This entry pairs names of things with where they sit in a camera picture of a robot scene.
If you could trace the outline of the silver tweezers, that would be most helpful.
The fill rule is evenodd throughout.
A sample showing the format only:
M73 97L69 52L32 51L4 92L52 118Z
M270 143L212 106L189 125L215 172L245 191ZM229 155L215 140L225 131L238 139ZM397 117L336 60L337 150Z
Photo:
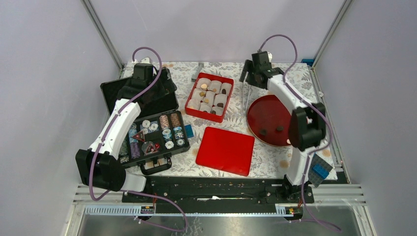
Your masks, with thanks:
M248 85L246 82L242 82L242 89L241 89L241 107L244 112L247 111L249 98L251 94L251 85Z

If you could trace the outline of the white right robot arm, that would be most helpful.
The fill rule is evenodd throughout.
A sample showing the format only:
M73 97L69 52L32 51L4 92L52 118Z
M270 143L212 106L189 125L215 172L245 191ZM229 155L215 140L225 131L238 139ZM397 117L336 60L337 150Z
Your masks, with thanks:
M312 103L290 84L285 72L273 67L267 51L252 54L244 63L239 81L270 91L290 113L288 138L293 147L292 159L286 173L289 185L282 189L284 200L293 203L301 197L308 180L311 161L308 152L318 147L326 137L326 109L322 103Z

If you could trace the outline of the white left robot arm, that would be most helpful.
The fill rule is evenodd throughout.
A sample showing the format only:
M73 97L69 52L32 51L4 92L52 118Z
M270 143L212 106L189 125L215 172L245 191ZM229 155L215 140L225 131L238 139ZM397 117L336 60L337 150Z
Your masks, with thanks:
M88 149L80 149L75 159L82 183L107 191L134 191L140 202L152 197L146 177L128 173L119 161L119 151L141 109L174 93L177 89L168 68L137 63L130 77L113 81L118 88L109 97L113 102L110 117Z

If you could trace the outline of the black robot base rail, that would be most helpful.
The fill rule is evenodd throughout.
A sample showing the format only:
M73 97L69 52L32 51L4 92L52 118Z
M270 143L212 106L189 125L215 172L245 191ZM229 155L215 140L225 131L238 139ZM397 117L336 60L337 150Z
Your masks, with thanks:
M301 211L314 203L311 187L290 187L282 179L149 176L145 196L127 193L123 203L150 204L157 213L176 213L165 197L186 214L193 213L275 213L276 205Z

